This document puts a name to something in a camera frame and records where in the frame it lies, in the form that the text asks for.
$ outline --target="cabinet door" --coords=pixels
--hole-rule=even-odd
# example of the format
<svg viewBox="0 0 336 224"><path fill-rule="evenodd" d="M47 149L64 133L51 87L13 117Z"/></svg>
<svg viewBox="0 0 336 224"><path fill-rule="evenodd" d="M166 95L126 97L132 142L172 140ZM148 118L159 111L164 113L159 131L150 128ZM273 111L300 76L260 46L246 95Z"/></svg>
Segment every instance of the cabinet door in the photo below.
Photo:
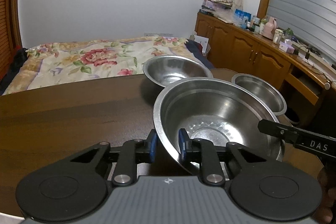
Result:
<svg viewBox="0 0 336 224"><path fill-rule="evenodd" d="M195 26L195 32L197 32L197 35L200 37L210 38L212 25L213 21L211 19L206 18L203 15L198 15Z"/></svg>
<svg viewBox="0 0 336 224"><path fill-rule="evenodd" d="M256 58L258 46L259 44L256 41L235 31L229 69L238 73L251 73L252 62Z"/></svg>
<svg viewBox="0 0 336 224"><path fill-rule="evenodd" d="M212 28L211 38L209 39L210 52L208 60L218 69L229 68L230 55L233 43L233 30L225 23L216 23Z"/></svg>
<svg viewBox="0 0 336 224"><path fill-rule="evenodd" d="M267 81L276 89L281 87L290 68L290 62L270 49L261 46L253 63L253 75Z"/></svg>

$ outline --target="charger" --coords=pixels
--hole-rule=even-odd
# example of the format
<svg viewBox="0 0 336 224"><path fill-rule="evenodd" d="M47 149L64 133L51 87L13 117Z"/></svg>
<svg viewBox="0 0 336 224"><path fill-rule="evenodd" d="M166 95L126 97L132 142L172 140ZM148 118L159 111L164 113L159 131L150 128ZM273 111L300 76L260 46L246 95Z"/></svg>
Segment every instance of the charger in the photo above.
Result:
<svg viewBox="0 0 336 224"><path fill-rule="evenodd" d="M309 53L309 50L306 52L306 55L305 55L305 59L309 59L309 57L310 57L310 53Z"/></svg>

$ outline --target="bed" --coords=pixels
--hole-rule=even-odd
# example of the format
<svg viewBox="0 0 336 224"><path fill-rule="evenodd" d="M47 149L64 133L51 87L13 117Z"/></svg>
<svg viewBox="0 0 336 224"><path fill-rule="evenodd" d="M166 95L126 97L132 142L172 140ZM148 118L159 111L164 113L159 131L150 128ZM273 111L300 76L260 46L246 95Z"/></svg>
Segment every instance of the bed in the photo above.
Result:
<svg viewBox="0 0 336 224"><path fill-rule="evenodd" d="M76 81L143 73L153 56L179 55L213 68L185 38L138 37L42 44L27 50L28 59L4 95Z"/></svg>

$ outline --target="bowl rim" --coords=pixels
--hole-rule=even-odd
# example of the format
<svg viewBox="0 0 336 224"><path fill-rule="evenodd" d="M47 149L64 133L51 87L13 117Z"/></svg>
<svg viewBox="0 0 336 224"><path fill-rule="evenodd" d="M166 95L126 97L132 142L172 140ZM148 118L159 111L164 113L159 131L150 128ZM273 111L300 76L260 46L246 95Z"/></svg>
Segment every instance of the bowl rim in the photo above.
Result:
<svg viewBox="0 0 336 224"><path fill-rule="evenodd" d="M166 85L163 85L162 83L158 82L157 80L155 80L153 77L151 77L151 75L149 74L148 72L148 67L151 63L153 63L155 60L157 59L163 59L163 58L175 58L175 59L181 59L181 60L186 60L186 61L190 61L191 63L194 63L196 65L198 65L199 67L201 67L203 69L203 71L205 72L207 78L213 78L213 75L211 73L211 71L203 64L201 63L200 61L197 62L195 60L191 60L189 58L186 58L184 56L179 56L179 55L160 55L160 56L154 56L150 59L148 59L144 64L143 64L143 67L142 67L142 70L143 70L143 73L146 75L146 77L151 80L152 82L154 82L155 84L159 85L159 86L162 86L162 87L166 87Z"/></svg>
<svg viewBox="0 0 336 224"><path fill-rule="evenodd" d="M282 102L283 102L283 109L280 110L279 112L275 112L275 111L273 111L274 115L275 115L275 116L281 116L281 115L284 115L284 114L286 113L286 111L287 111L287 103L286 103L284 97L281 95L281 93L280 93L275 87L273 87L270 83L266 82L265 80L263 80L263 79L261 79L261 78L259 78L259 77L257 77L257 76L254 76L254 75L249 75L249 74L247 74L247 73L238 73L238 74L234 75L234 76L232 77L232 79L231 79L231 82L232 82L233 84L235 84L235 85L238 85L238 84L236 84L236 80L237 80L237 78L240 77L240 76L248 76L248 77L251 77L251 78L258 79L258 80L264 82L265 84L267 84L270 88L272 88L272 90L274 90L274 92L280 97L280 99L281 99Z"/></svg>
<svg viewBox="0 0 336 224"><path fill-rule="evenodd" d="M252 94L251 92L249 92L248 90L242 88L239 85L233 84L232 82L229 81L225 81L225 80L221 80L221 79L216 79L216 78L207 78L207 77L191 77L191 78L186 78L186 79L182 79L179 81L176 81L174 83L171 83L170 85L168 85L166 88L164 88L160 94L158 95L158 97L155 100L154 103L154 108L153 108L153 122L154 122L154 128L157 132L157 136L159 137L162 145L164 146L165 150L168 152L168 154L186 171L188 171L191 174L197 175L199 173L199 168L197 168L195 165L193 165L191 162L183 162L181 159L181 154L176 150L176 148L173 146L173 144L170 142L170 140L168 139L164 129L163 129L163 125L162 125L162 121L161 121L161 106L162 106L162 102L165 99L165 97L167 96L167 94L174 89L176 86L178 85L182 85L185 82L189 82L189 81L200 81L200 80L207 80L207 81L216 81L216 82L221 82L227 85L232 85L246 93L248 93L250 96L252 96L253 98L255 98L259 103L261 103L269 112L269 114L273 117L273 120L275 122L279 122L278 118L274 115L274 113L270 110L270 108L262 101L260 100L258 97L256 97L254 94ZM277 156L277 160L282 160L284 155L284 142L281 142L280 145L280 149L279 149L279 153Z"/></svg>

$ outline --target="red flower pattern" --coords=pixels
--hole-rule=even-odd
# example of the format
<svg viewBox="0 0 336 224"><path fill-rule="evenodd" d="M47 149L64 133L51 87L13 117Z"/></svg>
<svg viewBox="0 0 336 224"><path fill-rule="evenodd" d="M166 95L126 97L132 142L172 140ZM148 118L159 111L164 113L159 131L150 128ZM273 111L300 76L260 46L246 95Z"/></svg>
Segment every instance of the red flower pattern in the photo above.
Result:
<svg viewBox="0 0 336 224"><path fill-rule="evenodd" d="M155 56L160 56L160 55L163 55L164 54L164 52L162 52L162 51L159 51L159 50L154 50L154 51L152 51L152 53L151 53L152 55L155 55Z"/></svg>
<svg viewBox="0 0 336 224"><path fill-rule="evenodd" d="M106 48L99 48L84 53L84 55L81 57L81 61L85 65L93 64L95 67L97 67L103 64L116 65L116 61L109 61L109 59L115 58L117 58L116 51L108 50Z"/></svg>
<svg viewBox="0 0 336 224"><path fill-rule="evenodd" d="M121 69L117 75L122 75L122 76L125 76L125 75L132 75L134 73L133 70L131 69Z"/></svg>
<svg viewBox="0 0 336 224"><path fill-rule="evenodd" d="M166 43L178 42L179 39L177 37L162 37L161 39L154 42L154 46L162 45Z"/></svg>

